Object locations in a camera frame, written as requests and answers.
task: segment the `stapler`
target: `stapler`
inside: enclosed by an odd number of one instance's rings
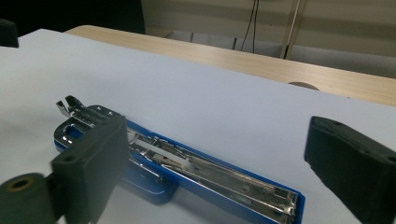
[[[54,142],[67,151],[83,135],[121,114],[102,105],[85,106],[74,96],[57,103],[68,117],[54,132]],[[171,200],[178,186],[252,223],[302,222],[304,195],[262,176],[130,121],[127,122],[129,164],[121,184],[151,203]]]

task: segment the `white table surface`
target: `white table surface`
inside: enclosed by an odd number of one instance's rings
[[[53,131],[66,119],[55,103],[69,94],[299,190],[304,223],[359,223],[304,161],[312,116],[396,149],[396,107],[46,30],[20,44],[0,48],[0,182],[50,173]],[[155,206],[116,187],[99,223],[245,222],[184,189]]]

